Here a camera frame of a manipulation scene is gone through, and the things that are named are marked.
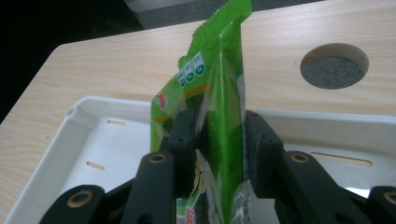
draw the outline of plastic bag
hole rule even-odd
[[[250,14],[246,0],[231,0],[213,14],[193,34],[179,72],[152,100],[152,151],[169,136],[179,111],[194,111],[194,190],[177,199],[177,223],[230,223],[234,217],[233,196],[246,180],[241,22]]]

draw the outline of dark background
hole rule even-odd
[[[59,45],[207,19],[225,0],[14,0],[0,9],[0,122]],[[253,10],[318,0],[252,0]]]

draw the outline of white plastic tray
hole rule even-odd
[[[285,143],[317,157],[344,188],[367,194],[396,186],[396,118],[254,110]],[[52,203],[81,184],[109,191],[134,177],[149,152],[150,103],[86,97],[67,113],[6,223],[38,223]],[[253,223],[277,223],[274,202],[251,193]]]

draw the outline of product label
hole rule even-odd
[[[204,59],[202,58],[202,53],[199,51],[191,60],[192,67],[194,69],[194,73],[197,76],[200,76],[205,71]]]
[[[194,80],[194,73],[192,72],[192,67],[190,62],[186,63],[186,65],[184,65],[183,67],[183,72],[186,76],[186,80],[188,82],[192,82]]]
[[[181,88],[184,88],[184,87],[186,86],[186,76],[184,75],[183,69],[181,69],[181,70],[177,73],[176,77],[177,77],[178,85],[179,85]]]
[[[194,191],[199,190],[200,193],[205,193],[206,185],[204,178],[204,165],[202,162],[197,162],[195,166],[195,179],[194,179]]]
[[[168,107],[168,99],[163,95],[162,92],[157,94],[157,104],[161,110],[165,110]]]
[[[194,222],[194,210],[191,207],[187,207],[186,210],[186,221],[184,222],[185,224],[195,224]]]

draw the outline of mounting hole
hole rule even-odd
[[[93,192],[90,189],[81,190],[67,200],[67,206],[72,208],[81,207],[89,203],[93,198]]]
[[[388,202],[393,203],[396,205],[396,191],[388,191],[384,193],[385,199],[388,200]]]
[[[292,154],[290,157],[292,160],[297,161],[299,163],[306,163],[309,161],[309,159],[303,154]]]
[[[343,224],[353,224],[355,221],[353,219],[345,214],[342,213],[337,213],[335,214],[335,220],[338,223],[343,223]]]
[[[139,217],[139,219],[137,220],[138,224],[152,224],[154,223],[154,215],[152,215],[151,213],[146,213],[143,214],[142,216]]]
[[[162,154],[156,154],[156,155],[152,155],[149,158],[149,161],[151,161],[152,163],[161,163],[163,161],[165,161],[165,156]]]
[[[309,51],[303,58],[300,71],[311,85],[338,90],[350,87],[366,75],[369,59],[366,54],[348,44],[327,44]]]

